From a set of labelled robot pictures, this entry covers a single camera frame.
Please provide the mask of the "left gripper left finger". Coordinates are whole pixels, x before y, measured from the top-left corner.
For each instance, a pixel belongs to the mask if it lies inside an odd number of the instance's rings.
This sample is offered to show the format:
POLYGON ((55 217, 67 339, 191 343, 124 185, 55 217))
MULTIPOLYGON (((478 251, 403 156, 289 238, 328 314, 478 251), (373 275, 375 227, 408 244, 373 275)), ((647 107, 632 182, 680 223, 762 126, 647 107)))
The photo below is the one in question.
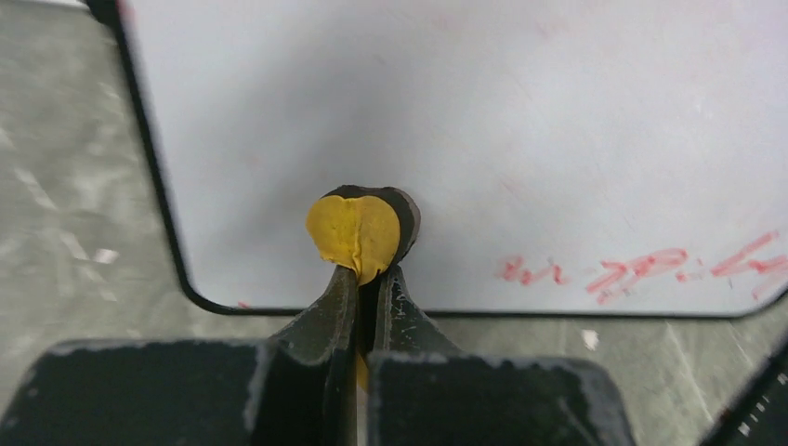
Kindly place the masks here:
POLYGON ((5 445, 352 445, 358 285, 322 296, 268 338, 80 339, 28 369, 5 445))

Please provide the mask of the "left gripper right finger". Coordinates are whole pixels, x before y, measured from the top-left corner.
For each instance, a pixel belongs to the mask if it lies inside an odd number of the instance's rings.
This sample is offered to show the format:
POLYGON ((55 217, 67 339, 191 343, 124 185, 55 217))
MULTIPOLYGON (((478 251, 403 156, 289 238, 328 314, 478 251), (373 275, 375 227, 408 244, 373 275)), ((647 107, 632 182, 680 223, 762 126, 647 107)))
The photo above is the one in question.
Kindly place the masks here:
POLYGON ((471 354, 410 298, 400 268, 380 281, 367 358, 371 445, 631 445, 607 371, 566 357, 471 354))

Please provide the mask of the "yellow black eraser cloth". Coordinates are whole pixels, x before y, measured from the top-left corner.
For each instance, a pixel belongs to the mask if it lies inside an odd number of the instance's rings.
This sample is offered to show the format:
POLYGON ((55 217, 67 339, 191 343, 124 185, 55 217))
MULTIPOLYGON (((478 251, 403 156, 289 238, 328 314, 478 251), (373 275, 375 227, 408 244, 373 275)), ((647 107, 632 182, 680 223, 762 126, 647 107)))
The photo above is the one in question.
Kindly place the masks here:
POLYGON ((403 190, 343 185, 310 207, 305 227, 322 260, 355 274, 358 291, 407 256, 420 223, 403 190))

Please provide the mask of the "small black-framed whiteboard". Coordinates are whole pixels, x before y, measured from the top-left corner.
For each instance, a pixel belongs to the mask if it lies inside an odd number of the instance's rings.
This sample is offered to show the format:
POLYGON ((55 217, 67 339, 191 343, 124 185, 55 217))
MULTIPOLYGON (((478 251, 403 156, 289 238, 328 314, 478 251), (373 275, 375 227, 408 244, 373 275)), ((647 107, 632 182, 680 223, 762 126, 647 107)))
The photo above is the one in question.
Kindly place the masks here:
POLYGON ((187 296, 308 305, 342 185, 426 310, 738 317, 787 286, 783 1, 95 1, 187 296))

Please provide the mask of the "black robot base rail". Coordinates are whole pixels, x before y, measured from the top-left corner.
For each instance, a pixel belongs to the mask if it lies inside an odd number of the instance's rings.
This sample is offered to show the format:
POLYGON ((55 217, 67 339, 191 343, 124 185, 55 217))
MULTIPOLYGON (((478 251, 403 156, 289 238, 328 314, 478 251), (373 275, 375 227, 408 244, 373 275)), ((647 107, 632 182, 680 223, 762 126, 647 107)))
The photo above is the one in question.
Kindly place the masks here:
POLYGON ((702 446, 787 446, 787 340, 717 419, 702 446))

